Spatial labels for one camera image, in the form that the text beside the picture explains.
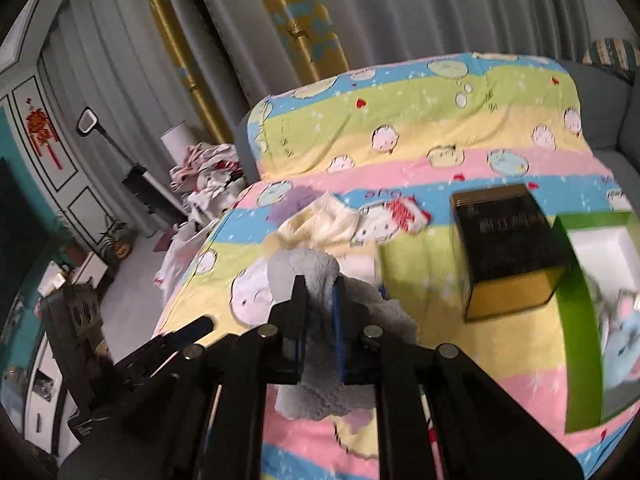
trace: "white door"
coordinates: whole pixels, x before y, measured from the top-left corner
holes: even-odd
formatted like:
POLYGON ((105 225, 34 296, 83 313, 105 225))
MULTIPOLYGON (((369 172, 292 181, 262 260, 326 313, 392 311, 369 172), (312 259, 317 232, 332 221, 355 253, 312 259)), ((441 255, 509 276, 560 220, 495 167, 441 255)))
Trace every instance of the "white door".
POLYGON ((0 100, 25 165, 54 211, 66 219, 76 239, 97 250, 113 215, 87 179, 65 141, 42 92, 31 75, 0 100))

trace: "teal wall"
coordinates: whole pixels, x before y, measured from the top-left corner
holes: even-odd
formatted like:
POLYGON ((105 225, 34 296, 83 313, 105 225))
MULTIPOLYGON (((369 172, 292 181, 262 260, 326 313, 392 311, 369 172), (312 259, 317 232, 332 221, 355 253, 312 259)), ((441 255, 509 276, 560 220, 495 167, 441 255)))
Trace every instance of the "teal wall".
MULTIPOLYGON (((44 199, 40 189, 27 169, 22 156, 14 142, 4 108, 0 106, 0 157, 6 160, 14 179, 18 183, 22 194, 29 202, 31 209, 38 216, 43 226, 56 232, 60 222, 55 212, 44 199)), ((31 353, 37 343, 36 336, 40 329, 40 320, 33 314, 33 307, 40 298, 36 288, 53 256, 57 255, 57 247, 43 247, 41 255, 34 262, 28 272, 20 291, 24 297, 24 313, 18 326, 14 329, 8 348, 0 349, 0 370, 9 365, 26 368, 29 365, 31 353)), ((4 320, 0 320, 0 330, 4 320)))
POLYGON ((47 201, 44 199, 40 189, 33 180, 31 173, 24 165, 22 156, 18 151, 18 147, 15 145, 14 136, 9 128, 4 107, 0 106, 0 157, 6 160, 11 172, 14 175, 14 179, 18 183, 22 194, 27 202, 36 213, 44 227, 55 231, 59 227, 58 218, 56 213, 50 208, 47 201))

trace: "potted plant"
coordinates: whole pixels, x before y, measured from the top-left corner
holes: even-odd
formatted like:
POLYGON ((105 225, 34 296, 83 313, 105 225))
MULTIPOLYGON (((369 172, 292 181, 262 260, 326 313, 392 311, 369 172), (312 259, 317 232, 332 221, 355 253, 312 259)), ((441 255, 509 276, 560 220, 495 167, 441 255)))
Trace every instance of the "potted plant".
POLYGON ((100 247, 105 260, 111 259, 107 253, 114 254, 119 260, 124 260, 131 254, 130 233, 124 222, 114 220, 107 230, 100 234, 103 236, 100 247))

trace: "gift box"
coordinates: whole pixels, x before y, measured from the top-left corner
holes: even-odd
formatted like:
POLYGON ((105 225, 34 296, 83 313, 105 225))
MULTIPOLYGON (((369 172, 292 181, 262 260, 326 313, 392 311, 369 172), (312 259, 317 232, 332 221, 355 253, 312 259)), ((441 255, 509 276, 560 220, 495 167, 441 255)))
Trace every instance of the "gift box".
POLYGON ((450 202, 465 319, 512 314, 547 303, 567 260, 527 187, 462 191, 450 202))
POLYGON ((570 253, 556 299, 572 432, 640 398, 640 222, 631 211, 568 214, 553 229, 570 253))

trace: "gray curtain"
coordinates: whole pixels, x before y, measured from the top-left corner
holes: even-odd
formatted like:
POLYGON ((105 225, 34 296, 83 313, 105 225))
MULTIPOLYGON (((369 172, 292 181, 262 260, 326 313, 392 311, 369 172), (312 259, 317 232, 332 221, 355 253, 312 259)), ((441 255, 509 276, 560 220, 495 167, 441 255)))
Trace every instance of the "gray curtain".
MULTIPOLYGON (((262 0, 205 0, 251 104, 300 81, 262 0)), ((478 50, 580 59, 582 0, 322 0, 350 68, 478 50)))
POLYGON ((209 32, 193 0, 171 0, 184 37, 220 113, 231 128, 249 111, 249 104, 224 47, 209 32))
POLYGON ((68 0, 38 68, 66 138, 103 199, 133 228, 155 231, 153 218, 122 185, 128 165, 99 135, 73 134, 78 116, 91 106, 122 149, 165 185, 174 164, 162 134, 185 121, 207 139, 146 0, 68 0))

